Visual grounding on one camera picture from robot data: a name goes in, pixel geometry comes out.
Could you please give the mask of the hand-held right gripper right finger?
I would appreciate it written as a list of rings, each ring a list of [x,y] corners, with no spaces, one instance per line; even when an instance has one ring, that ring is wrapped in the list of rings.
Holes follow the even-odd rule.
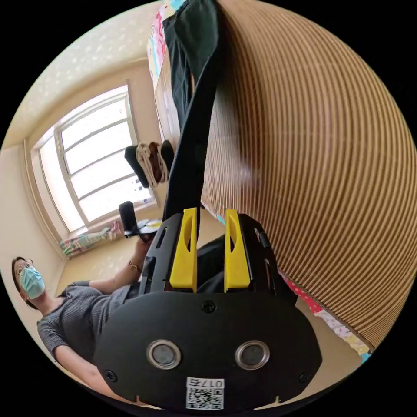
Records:
[[[238,212],[225,211],[224,292],[246,290],[251,278]]]

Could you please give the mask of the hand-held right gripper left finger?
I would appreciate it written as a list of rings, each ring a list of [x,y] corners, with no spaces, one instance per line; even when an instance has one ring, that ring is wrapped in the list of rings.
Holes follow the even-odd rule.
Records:
[[[197,292],[197,208],[183,211],[169,283],[174,290]]]

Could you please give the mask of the person's left hand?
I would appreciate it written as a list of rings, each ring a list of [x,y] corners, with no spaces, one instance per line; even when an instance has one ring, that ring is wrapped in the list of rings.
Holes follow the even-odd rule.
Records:
[[[149,238],[145,242],[139,238],[135,245],[134,254],[131,258],[131,263],[136,265],[138,268],[142,268],[147,252],[152,244],[153,239]]]

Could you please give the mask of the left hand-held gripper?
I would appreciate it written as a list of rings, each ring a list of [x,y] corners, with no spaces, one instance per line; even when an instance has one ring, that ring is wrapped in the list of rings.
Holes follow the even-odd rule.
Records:
[[[142,220],[125,231],[126,238],[139,237],[144,243],[152,240],[162,224],[161,220]]]

